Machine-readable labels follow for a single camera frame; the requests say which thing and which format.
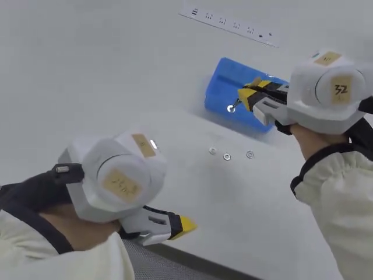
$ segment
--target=handwritten number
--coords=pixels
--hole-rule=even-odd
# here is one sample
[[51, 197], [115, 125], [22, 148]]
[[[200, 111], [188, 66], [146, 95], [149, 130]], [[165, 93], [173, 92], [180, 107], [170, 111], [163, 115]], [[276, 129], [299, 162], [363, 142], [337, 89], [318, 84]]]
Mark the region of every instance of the handwritten number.
[[345, 85], [334, 85], [335, 87], [335, 95], [339, 95], [339, 94], [342, 94], [342, 93], [348, 93], [349, 91], [347, 90], [347, 86]]

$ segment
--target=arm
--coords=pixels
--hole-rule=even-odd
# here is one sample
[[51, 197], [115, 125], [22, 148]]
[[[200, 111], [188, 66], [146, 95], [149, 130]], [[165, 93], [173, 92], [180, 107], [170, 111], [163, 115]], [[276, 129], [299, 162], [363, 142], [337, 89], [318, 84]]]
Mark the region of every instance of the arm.
[[373, 154], [340, 136], [292, 132], [307, 160], [295, 196], [311, 207], [344, 279], [372, 279]]
[[133, 269], [118, 233], [87, 251], [73, 251], [22, 268], [0, 269], [2, 280], [134, 280]]

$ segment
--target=blue container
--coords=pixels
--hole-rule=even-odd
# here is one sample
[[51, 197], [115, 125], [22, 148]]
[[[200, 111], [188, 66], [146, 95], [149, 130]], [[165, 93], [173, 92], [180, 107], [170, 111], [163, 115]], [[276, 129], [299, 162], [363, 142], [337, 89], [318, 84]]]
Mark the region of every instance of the blue container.
[[228, 58], [222, 58], [216, 67], [206, 91], [205, 108], [222, 115], [232, 121], [250, 125], [260, 132], [268, 132], [272, 125], [263, 125], [252, 112], [242, 104], [236, 107], [234, 113], [229, 113], [227, 107], [232, 105], [237, 97], [237, 90], [252, 82], [256, 77], [275, 83], [288, 84], [286, 81], [245, 66]]

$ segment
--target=white table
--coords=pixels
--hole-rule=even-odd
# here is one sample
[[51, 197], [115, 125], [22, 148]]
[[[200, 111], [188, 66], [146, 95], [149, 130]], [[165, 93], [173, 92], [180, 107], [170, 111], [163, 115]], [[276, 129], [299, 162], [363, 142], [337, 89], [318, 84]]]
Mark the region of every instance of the white table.
[[[215, 158], [206, 155], [205, 163], [213, 161], [215, 165], [208, 171], [195, 170], [191, 165], [194, 158], [189, 157], [188, 172], [184, 176], [190, 178], [196, 171], [194, 185], [207, 183], [209, 172], [217, 174], [211, 179], [211, 185], [193, 188], [196, 191], [193, 197], [198, 199], [190, 210], [190, 204], [177, 203], [185, 195], [184, 188], [167, 191], [182, 178], [181, 171], [171, 166], [166, 190], [154, 203], [165, 203], [164, 206], [180, 212], [186, 210], [200, 226], [198, 231], [173, 246], [266, 279], [299, 279], [300, 275], [302, 279], [337, 279], [334, 261], [312, 217], [307, 208], [291, 197], [288, 189], [291, 177], [300, 168], [295, 160], [301, 160], [295, 141], [275, 131], [258, 135], [225, 122], [205, 112], [203, 99], [221, 57], [283, 79], [289, 79], [293, 66], [319, 47], [337, 48], [355, 59], [372, 61], [373, 18], [368, 6], [371, 4], [363, 0], [343, 6], [337, 0], [327, 3], [321, 0], [195, 2], [273, 29], [281, 35], [280, 48], [180, 17], [177, 15], [181, 7], [179, 1], [12, 0], [0, 3], [0, 183], [19, 181], [49, 169], [75, 135], [112, 135], [133, 123], [144, 122], [152, 111], [187, 111], [268, 144], [260, 145], [208, 122], [197, 125], [199, 122], [191, 120], [189, 123], [186, 121], [189, 118], [176, 117], [174, 113], [170, 121], [185, 120], [187, 123], [183, 125], [189, 127], [191, 139], [197, 140], [200, 135], [199, 141], [205, 143], [188, 147], [188, 156], [196, 156], [190, 151], [192, 147], [205, 152], [208, 149], [205, 145], [210, 145], [213, 135], [223, 134], [219, 145], [229, 149], [235, 159], [235, 154], [244, 155], [244, 143], [255, 146], [259, 155], [273, 150], [266, 165], [276, 174], [259, 176], [264, 174], [258, 171], [262, 157], [252, 161], [254, 166], [243, 158], [215, 163]], [[170, 130], [166, 129], [159, 137], [165, 152], [173, 151], [170, 160], [179, 162], [183, 150], [162, 136], [170, 135]], [[233, 144], [236, 142], [241, 143], [242, 148]], [[294, 157], [288, 169], [283, 164], [285, 154]], [[280, 176], [274, 164], [288, 173]], [[240, 170], [246, 165], [256, 169], [255, 180], [263, 185], [252, 186], [252, 180], [243, 176], [245, 172]], [[226, 194], [223, 185], [216, 192], [212, 188], [224, 172], [227, 176], [224, 185], [231, 182], [235, 186], [227, 200], [221, 198]], [[272, 191], [268, 197], [268, 189], [275, 184], [281, 191]], [[252, 196], [257, 200], [247, 204], [246, 198]], [[279, 198], [288, 204], [277, 204]], [[227, 211], [220, 220], [220, 233], [211, 227], [217, 223], [211, 213], [212, 202], [220, 203], [219, 211]], [[294, 216], [281, 215], [292, 210], [297, 210]], [[261, 215], [268, 217], [268, 222], [262, 220]], [[240, 224], [245, 218], [247, 224]], [[234, 233], [231, 233], [232, 226], [237, 228]], [[272, 235], [274, 230], [279, 232], [276, 238]], [[224, 241], [228, 235], [234, 237], [231, 243]], [[297, 262], [290, 265], [285, 260], [287, 257]]]

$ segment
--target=label sticker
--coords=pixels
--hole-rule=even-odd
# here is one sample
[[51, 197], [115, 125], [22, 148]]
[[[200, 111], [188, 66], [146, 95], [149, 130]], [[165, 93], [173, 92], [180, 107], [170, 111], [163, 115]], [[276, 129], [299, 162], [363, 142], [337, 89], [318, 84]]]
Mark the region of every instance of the label sticker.
[[352, 76], [335, 76], [332, 78], [332, 104], [347, 104], [351, 100]]
[[112, 169], [103, 181], [106, 190], [127, 203], [132, 203], [142, 192], [142, 186], [128, 178], [118, 169]]
[[329, 66], [330, 64], [335, 62], [341, 56], [342, 56], [341, 54], [338, 54], [336, 52], [328, 51], [326, 54], [324, 54], [320, 58], [316, 59], [315, 63], [320, 64], [322, 66]]
[[143, 134], [133, 134], [133, 140], [135, 140], [136, 144], [138, 145], [139, 149], [142, 152], [144, 158], [150, 158], [151, 156], [155, 156], [156, 153], [153, 150], [152, 146], [150, 146], [149, 142], [145, 138]]

